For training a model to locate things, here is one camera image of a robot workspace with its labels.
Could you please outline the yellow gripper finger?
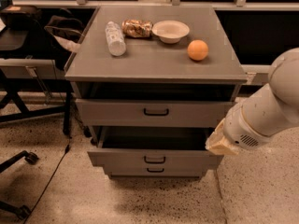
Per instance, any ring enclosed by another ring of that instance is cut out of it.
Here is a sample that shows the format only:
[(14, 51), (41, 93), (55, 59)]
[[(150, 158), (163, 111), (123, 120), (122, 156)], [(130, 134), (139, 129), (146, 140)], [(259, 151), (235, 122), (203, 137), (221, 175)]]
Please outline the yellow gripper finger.
[(206, 140), (206, 150), (214, 155), (237, 155), (238, 148), (224, 136), (224, 120), (215, 128)]

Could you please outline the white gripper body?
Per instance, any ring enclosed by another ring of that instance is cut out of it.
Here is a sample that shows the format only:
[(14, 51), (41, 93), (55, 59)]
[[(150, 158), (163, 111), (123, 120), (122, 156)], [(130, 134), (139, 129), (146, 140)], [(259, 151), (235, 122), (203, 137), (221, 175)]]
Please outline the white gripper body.
[(254, 131), (246, 122), (242, 104), (236, 104), (224, 119), (223, 135), (235, 146), (255, 149), (269, 143), (272, 138)]

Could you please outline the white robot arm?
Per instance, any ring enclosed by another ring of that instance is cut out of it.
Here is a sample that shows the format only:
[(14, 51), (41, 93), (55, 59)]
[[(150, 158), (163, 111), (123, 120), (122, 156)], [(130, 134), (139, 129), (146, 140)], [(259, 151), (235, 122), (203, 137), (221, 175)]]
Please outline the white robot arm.
[(268, 144), (273, 136), (299, 126), (299, 48), (279, 55), (268, 82), (228, 111), (206, 140), (215, 155), (235, 155)]

